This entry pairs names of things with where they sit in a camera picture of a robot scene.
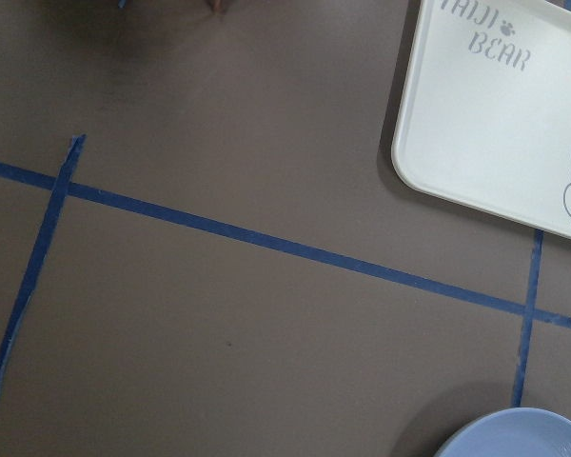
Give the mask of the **light blue plate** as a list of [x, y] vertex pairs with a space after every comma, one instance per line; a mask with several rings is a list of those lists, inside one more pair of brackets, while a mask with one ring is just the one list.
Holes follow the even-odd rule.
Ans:
[[487, 414], [453, 434], [438, 456], [571, 456], [571, 420], [515, 407]]

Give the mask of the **white bear tray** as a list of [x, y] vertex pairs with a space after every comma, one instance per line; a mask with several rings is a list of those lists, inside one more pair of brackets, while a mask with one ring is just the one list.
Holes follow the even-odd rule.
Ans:
[[571, 11], [422, 2], [391, 158], [417, 191], [571, 239]]

